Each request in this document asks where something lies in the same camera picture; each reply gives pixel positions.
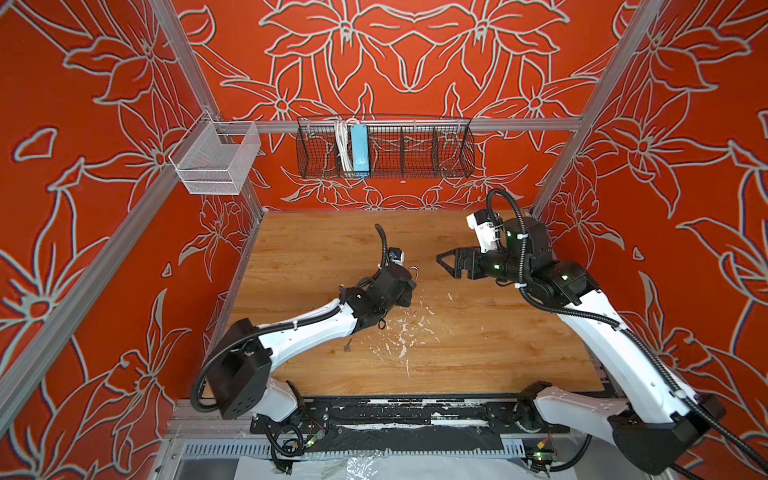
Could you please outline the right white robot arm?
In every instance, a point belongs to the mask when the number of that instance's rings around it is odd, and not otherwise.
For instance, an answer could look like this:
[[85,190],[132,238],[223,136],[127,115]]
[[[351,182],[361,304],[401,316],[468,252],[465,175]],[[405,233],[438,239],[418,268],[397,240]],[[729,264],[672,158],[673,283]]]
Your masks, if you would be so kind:
[[612,444],[649,475],[683,473],[678,459],[708,431],[718,432],[761,470],[767,460],[721,424],[725,409],[696,392],[666,365],[615,310],[580,264],[555,258],[547,227],[522,212],[504,189],[488,192],[483,209],[467,218],[475,247],[456,248],[436,261],[452,277],[490,278],[513,287],[532,307],[557,316],[583,341],[618,384],[608,400],[535,382],[517,397],[513,420],[525,432],[549,425]]

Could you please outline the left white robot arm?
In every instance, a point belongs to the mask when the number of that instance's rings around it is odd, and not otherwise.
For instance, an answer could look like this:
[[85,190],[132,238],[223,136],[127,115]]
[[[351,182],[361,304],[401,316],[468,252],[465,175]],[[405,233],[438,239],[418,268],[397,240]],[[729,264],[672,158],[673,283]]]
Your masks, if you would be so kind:
[[339,288],[329,303],[281,322],[235,322],[210,349],[189,394],[199,413],[218,412],[225,420],[251,414],[284,422],[301,409],[302,398],[289,381],[273,372],[288,360],[326,342],[376,327],[386,328],[395,307],[408,308],[416,282],[404,267],[404,253],[388,245],[384,228],[376,272],[355,286]]

